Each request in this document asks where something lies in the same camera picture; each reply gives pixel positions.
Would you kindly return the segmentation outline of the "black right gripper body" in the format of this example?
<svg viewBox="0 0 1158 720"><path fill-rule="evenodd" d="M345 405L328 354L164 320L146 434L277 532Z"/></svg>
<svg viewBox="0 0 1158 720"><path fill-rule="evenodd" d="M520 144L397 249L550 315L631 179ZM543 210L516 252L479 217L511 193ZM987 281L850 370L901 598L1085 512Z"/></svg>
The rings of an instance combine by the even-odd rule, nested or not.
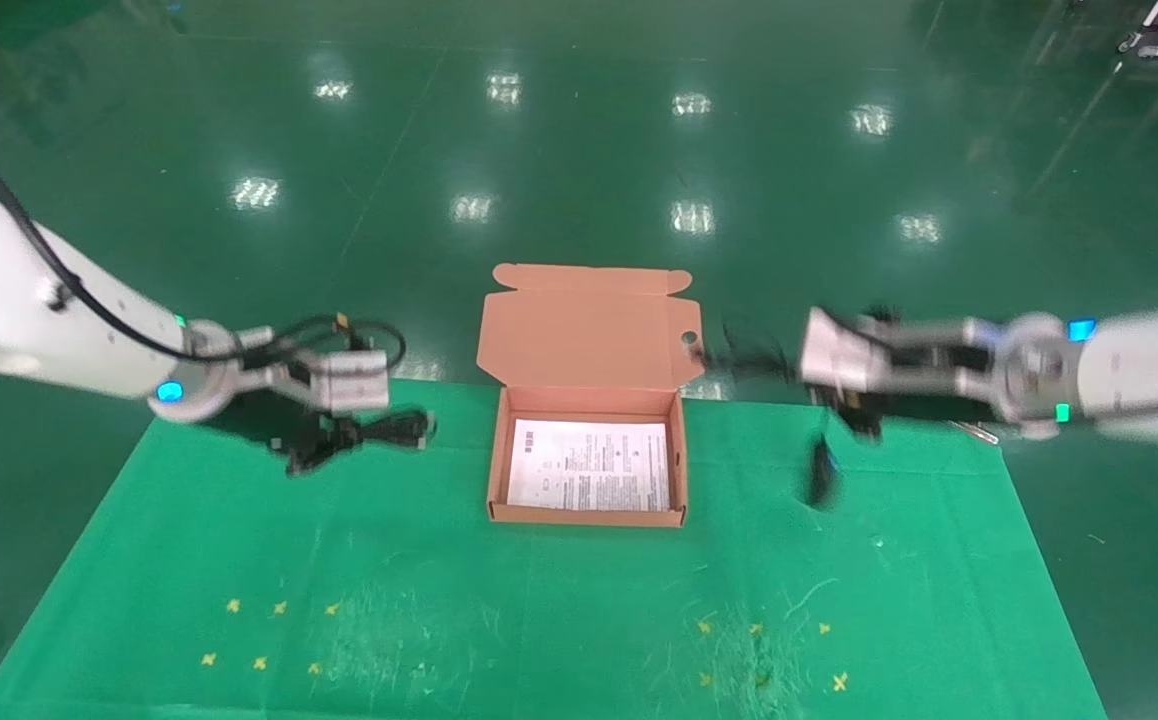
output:
<svg viewBox="0 0 1158 720"><path fill-rule="evenodd" d="M990 397L995 341L873 341L886 357L884 387L873 394L873 414L882 419L999 421Z"/></svg>

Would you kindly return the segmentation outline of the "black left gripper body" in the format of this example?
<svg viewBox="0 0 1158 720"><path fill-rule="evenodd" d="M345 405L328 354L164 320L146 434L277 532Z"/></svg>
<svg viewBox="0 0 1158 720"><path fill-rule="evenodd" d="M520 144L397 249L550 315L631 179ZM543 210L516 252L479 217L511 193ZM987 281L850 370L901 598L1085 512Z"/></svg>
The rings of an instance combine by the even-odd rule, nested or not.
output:
<svg viewBox="0 0 1158 720"><path fill-rule="evenodd" d="M223 407L223 433L262 447L314 447L335 442L335 423L324 410L272 389L254 389Z"/></svg>

